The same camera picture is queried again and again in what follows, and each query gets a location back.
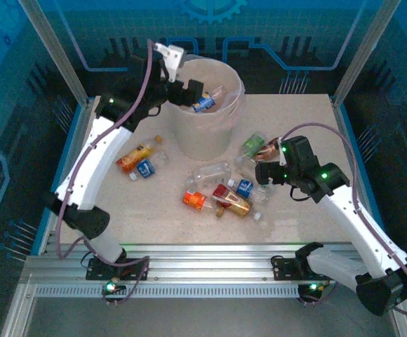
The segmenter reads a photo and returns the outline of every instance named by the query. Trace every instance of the white bucket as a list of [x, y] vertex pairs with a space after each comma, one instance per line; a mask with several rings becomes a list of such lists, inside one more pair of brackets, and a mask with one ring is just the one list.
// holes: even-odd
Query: white bucket
[[192, 107], [165, 104], [182, 152], [193, 159], [212, 160], [227, 150], [232, 129], [246, 108], [244, 85], [233, 68], [209, 58], [185, 62], [179, 80], [187, 85], [189, 79], [203, 82], [204, 92], [219, 86], [228, 92], [225, 100], [217, 103], [218, 110], [211, 113], [196, 113]]

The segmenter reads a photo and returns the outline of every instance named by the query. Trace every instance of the green led light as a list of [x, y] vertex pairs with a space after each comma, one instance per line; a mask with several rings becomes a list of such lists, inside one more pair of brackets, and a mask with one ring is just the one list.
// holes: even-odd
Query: green led light
[[116, 284], [113, 282], [107, 283], [107, 291], [115, 291], [116, 289]]

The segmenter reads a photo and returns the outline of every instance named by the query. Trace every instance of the blue label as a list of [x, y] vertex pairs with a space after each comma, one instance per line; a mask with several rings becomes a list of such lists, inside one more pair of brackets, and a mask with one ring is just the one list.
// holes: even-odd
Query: blue label
[[202, 97], [199, 98], [197, 103], [194, 103], [192, 107], [195, 112], [202, 112], [204, 110], [210, 109], [214, 106], [215, 101], [211, 98], [209, 93], [204, 93]]
[[155, 173], [155, 168], [148, 159], [143, 159], [140, 161], [136, 168], [143, 178], [148, 178]]
[[249, 195], [251, 195], [253, 189], [253, 184], [250, 181], [247, 180], [241, 180], [239, 182], [238, 189], [236, 190], [236, 193], [241, 195], [243, 198], [248, 198]]

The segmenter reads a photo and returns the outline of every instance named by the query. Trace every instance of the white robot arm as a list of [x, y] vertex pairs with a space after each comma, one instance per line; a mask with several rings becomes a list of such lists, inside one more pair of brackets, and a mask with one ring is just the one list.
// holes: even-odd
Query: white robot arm
[[295, 254], [299, 279], [312, 275], [334, 279], [355, 291], [375, 315], [407, 299], [407, 253], [386, 235], [359, 200], [354, 202], [344, 173], [332, 163], [320, 166], [306, 137], [279, 139], [279, 149], [280, 162], [255, 167], [257, 181], [267, 184], [272, 179], [274, 184], [299, 187], [337, 220], [362, 258], [362, 262], [350, 260], [313, 242]]
[[149, 116], [149, 111], [160, 107], [167, 100], [176, 105], [191, 106], [202, 94], [204, 84], [189, 80], [188, 88], [177, 80], [178, 71], [185, 61], [185, 51], [177, 46], [155, 44], [154, 51], [163, 58], [152, 63], [152, 71], [141, 103], [132, 115], [118, 128], [109, 132], [95, 146], [94, 141], [113, 126], [132, 107], [141, 87], [147, 64], [144, 60], [133, 58], [131, 70], [120, 80], [111, 93], [98, 96], [95, 100], [96, 118], [93, 120], [91, 132], [74, 166], [55, 193], [46, 197], [46, 205], [54, 213], [59, 214], [60, 207], [67, 195], [72, 173], [79, 164], [79, 159], [88, 148], [93, 149], [82, 161], [74, 181], [74, 190], [69, 191], [67, 206], [63, 220], [73, 229], [78, 230], [87, 238], [91, 247], [99, 256], [111, 263], [125, 259], [125, 251], [106, 230], [110, 216], [95, 206], [98, 190], [108, 168], [122, 145], [130, 138], [138, 124]]

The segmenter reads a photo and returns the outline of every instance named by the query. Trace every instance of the white tabletop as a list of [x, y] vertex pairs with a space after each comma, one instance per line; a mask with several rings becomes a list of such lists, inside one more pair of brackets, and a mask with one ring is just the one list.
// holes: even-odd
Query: white tabletop
[[[199, 213], [182, 203], [185, 178], [193, 169], [223, 160], [232, 165], [239, 147], [255, 131], [273, 138], [309, 121], [337, 128], [327, 95], [247, 95], [247, 103], [246, 113], [234, 129], [228, 150], [213, 161], [196, 161], [181, 153], [171, 131], [167, 110], [140, 123], [116, 159], [129, 153], [142, 140], [159, 134], [164, 138], [163, 150], [171, 162], [151, 178], [135, 182], [120, 172], [116, 164], [110, 167], [102, 182], [97, 206], [110, 214], [110, 230], [121, 244], [349, 241], [321, 206], [312, 200], [293, 201], [289, 197], [289, 186], [276, 187], [265, 216], [259, 222], [239, 218], [230, 212], [218, 219], [211, 213]], [[308, 137], [321, 165], [333, 162], [352, 179], [342, 141], [334, 133], [310, 127], [300, 129], [292, 136], [298, 135]], [[235, 172], [232, 177], [240, 178]], [[62, 242], [72, 242], [76, 237], [76, 232], [66, 225], [62, 227]]]

